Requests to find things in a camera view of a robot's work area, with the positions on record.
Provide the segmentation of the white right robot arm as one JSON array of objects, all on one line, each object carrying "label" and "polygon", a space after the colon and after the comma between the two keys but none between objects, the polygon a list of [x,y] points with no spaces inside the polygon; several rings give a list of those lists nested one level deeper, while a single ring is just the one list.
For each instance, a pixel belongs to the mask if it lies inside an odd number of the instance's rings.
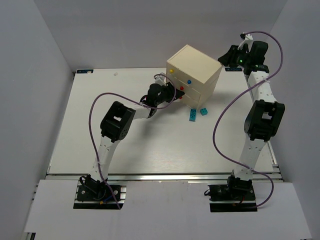
[{"label": "white right robot arm", "polygon": [[253,105],[244,122],[245,143],[239,164],[227,180],[230,190],[248,191],[253,169],[266,143],[276,135],[285,105],[274,97],[267,82],[269,68],[264,64],[268,44],[263,41],[232,45],[218,61],[225,67],[242,67],[250,88]]}]

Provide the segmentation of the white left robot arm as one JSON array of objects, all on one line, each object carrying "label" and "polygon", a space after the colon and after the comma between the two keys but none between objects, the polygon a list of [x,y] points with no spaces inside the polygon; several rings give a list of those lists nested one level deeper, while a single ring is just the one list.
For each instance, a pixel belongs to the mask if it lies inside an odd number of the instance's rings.
[{"label": "white left robot arm", "polygon": [[96,154],[95,162],[87,176],[81,176],[80,183],[92,191],[100,188],[108,180],[109,167],[115,150],[127,134],[132,121],[151,118],[162,103],[171,104],[184,96],[184,88],[174,87],[172,83],[153,83],[139,102],[133,107],[125,106],[119,101],[113,102],[100,123],[100,144],[93,144]]}]

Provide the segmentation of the cream wooden drawer cabinet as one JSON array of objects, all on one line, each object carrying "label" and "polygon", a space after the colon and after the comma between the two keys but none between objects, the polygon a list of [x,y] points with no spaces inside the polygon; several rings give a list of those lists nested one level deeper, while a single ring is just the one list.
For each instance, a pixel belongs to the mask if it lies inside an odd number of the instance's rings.
[{"label": "cream wooden drawer cabinet", "polygon": [[166,61],[166,75],[184,92],[181,102],[196,110],[213,94],[222,68],[219,61],[190,45]]}]

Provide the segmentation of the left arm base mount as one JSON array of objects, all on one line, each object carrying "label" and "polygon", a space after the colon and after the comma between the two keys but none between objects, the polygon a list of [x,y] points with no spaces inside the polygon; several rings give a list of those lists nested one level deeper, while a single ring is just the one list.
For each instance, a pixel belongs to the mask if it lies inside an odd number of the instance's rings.
[{"label": "left arm base mount", "polygon": [[126,186],[110,185],[111,189],[91,175],[81,176],[76,188],[73,209],[120,210],[126,199]]}]

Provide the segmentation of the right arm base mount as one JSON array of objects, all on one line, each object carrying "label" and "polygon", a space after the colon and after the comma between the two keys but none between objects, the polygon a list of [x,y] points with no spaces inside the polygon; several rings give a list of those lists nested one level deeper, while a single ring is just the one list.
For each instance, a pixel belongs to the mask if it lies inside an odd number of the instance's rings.
[{"label": "right arm base mount", "polygon": [[209,197],[212,213],[257,212],[256,196],[251,180],[230,176],[227,184],[211,184],[204,192]]}]

